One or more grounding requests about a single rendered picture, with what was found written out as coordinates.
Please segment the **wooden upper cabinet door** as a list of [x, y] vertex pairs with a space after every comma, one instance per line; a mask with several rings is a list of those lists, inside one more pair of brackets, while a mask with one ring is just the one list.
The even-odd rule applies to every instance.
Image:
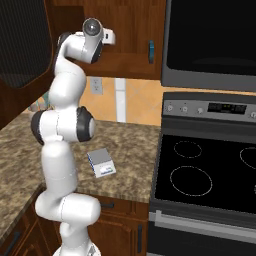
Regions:
[[[81, 64], [88, 75], [159, 80], [166, 0], [84, 0], [84, 16], [97, 18], [116, 35], [95, 64]], [[154, 63], [148, 42], [154, 41]]]

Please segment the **glass-panel wooden cabinet door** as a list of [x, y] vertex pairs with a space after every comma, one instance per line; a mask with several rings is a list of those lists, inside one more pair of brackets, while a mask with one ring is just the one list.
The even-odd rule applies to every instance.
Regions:
[[0, 0], [0, 129], [49, 90], [55, 39], [51, 0]]

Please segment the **grey digital scale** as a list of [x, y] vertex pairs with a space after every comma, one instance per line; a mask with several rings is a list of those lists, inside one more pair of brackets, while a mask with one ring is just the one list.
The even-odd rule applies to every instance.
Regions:
[[106, 148], [88, 152], [87, 156], [96, 178], [116, 173], [113, 160]]

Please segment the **wooden lower cabinet door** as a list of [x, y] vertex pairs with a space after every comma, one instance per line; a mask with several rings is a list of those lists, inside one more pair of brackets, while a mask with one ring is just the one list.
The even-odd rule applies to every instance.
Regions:
[[134, 230], [130, 220], [105, 216], [88, 227], [101, 256], [134, 256]]

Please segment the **wooden corner lower cabinet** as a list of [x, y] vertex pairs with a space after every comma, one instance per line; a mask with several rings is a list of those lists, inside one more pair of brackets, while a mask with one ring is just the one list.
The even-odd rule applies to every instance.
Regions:
[[52, 256], [61, 244], [59, 225], [36, 215], [35, 201], [44, 190], [38, 187], [20, 206], [0, 203], [0, 256], [13, 239], [21, 236], [9, 256]]

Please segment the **black and grey microwave oven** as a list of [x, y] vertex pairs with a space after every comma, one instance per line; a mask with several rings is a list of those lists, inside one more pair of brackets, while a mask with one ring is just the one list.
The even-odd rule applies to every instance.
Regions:
[[256, 0], [166, 0], [161, 84], [256, 92]]

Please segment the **teal and tan small item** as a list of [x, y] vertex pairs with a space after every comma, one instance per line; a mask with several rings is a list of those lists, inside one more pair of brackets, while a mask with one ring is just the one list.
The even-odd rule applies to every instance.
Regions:
[[52, 108], [49, 100], [49, 92], [44, 93], [40, 98], [38, 98], [33, 104], [28, 107], [31, 112], [37, 112], [41, 110], [49, 110]]

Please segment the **black and steel stove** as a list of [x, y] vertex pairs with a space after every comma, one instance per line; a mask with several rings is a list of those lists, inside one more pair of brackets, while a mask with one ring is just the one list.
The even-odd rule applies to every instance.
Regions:
[[[149, 213], [256, 230], [252, 112], [255, 96], [164, 93]], [[149, 220], [147, 256], [256, 256], [256, 244], [156, 227]]]

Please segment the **wooden drawer front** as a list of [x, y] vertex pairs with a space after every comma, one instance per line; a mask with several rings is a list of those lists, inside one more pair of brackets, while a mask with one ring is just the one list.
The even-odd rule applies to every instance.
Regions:
[[111, 198], [111, 197], [103, 197], [103, 196], [99, 196], [98, 200], [100, 203], [105, 203], [105, 204], [114, 203], [114, 208], [101, 207], [103, 212], [111, 212], [119, 215], [135, 215], [136, 214], [136, 208], [134, 207], [134, 204], [132, 201]]

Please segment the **white wall outlet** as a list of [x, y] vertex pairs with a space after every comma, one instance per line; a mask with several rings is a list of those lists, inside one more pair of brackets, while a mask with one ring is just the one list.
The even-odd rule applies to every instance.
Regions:
[[102, 78], [91, 77], [90, 78], [90, 89], [92, 94], [103, 94]]

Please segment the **white vertical wall strip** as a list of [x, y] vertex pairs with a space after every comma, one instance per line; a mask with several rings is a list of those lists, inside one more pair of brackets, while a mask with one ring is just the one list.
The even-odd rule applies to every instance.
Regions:
[[116, 121], [126, 122], [126, 79], [115, 79]]

